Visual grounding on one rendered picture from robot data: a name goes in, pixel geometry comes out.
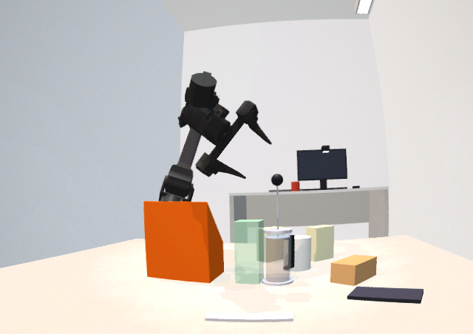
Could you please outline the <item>french press coffee maker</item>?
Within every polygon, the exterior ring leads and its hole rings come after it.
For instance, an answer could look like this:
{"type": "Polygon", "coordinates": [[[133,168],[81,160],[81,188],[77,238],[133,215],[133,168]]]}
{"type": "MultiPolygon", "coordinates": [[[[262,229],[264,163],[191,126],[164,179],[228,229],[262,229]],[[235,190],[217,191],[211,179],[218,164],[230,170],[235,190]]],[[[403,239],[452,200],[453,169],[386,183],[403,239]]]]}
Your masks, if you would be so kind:
{"type": "Polygon", "coordinates": [[[285,286],[293,283],[291,268],[295,260],[295,236],[292,228],[279,228],[279,195],[278,185],[283,183],[280,174],[272,176],[271,182],[276,186],[277,228],[264,229],[265,269],[262,283],[268,286],[285,286]]]}

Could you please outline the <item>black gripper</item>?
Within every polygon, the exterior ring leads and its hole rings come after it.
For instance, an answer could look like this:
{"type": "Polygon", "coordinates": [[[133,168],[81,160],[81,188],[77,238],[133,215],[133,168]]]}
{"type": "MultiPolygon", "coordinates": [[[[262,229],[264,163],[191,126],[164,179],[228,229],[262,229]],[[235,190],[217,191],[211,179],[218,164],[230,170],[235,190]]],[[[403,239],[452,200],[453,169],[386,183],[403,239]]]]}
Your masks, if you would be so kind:
{"type": "MultiPolygon", "coordinates": [[[[211,113],[214,114],[211,111],[206,112],[197,123],[196,130],[202,136],[203,134],[200,132],[199,128],[201,125],[205,126],[208,123],[208,116],[211,113]]],[[[246,178],[238,171],[217,160],[225,147],[231,142],[235,134],[240,130],[244,123],[248,124],[249,128],[258,134],[265,142],[272,144],[272,142],[257,123],[257,115],[259,114],[259,111],[255,103],[251,102],[250,100],[245,100],[236,111],[236,114],[238,118],[234,121],[234,123],[232,125],[230,124],[222,127],[218,133],[218,136],[216,137],[217,141],[215,142],[216,144],[212,152],[209,155],[204,152],[201,158],[195,164],[196,169],[207,177],[210,177],[212,174],[217,174],[218,172],[223,172],[241,177],[243,179],[246,178]]]]}

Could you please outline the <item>white cylinder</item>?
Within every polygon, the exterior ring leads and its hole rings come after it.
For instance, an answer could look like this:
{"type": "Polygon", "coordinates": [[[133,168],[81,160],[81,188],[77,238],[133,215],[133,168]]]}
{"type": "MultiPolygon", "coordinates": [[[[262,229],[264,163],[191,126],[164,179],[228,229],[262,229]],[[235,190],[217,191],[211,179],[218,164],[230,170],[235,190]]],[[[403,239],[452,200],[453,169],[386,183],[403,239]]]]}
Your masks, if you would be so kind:
{"type": "Polygon", "coordinates": [[[311,264],[311,236],[301,235],[295,236],[295,260],[293,272],[302,272],[310,269],[311,264]]]}

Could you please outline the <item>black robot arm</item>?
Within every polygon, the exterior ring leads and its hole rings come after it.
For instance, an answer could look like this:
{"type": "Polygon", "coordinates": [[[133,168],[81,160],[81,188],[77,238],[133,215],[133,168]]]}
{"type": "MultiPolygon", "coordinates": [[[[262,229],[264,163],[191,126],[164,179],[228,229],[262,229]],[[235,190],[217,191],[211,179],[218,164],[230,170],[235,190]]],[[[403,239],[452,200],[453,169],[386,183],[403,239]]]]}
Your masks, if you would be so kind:
{"type": "Polygon", "coordinates": [[[191,167],[201,137],[201,134],[196,130],[199,119],[208,111],[214,113],[208,116],[208,123],[205,126],[201,125],[199,128],[205,139],[214,145],[222,127],[231,124],[225,119],[229,111],[218,104],[219,98],[217,92],[215,92],[216,85],[216,78],[212,77],[210,72],[204,71],[203,73],[193,74],[189,86],[186,87],[186,106],[183,107],[178,119],[180,128],[188,125],[190,131],[178,163],[174,164],[168,175],[165,176],[158,202],[190,202],[193,197],[194,184],[192,184],[192,180],[194,172],[191,167]]]}

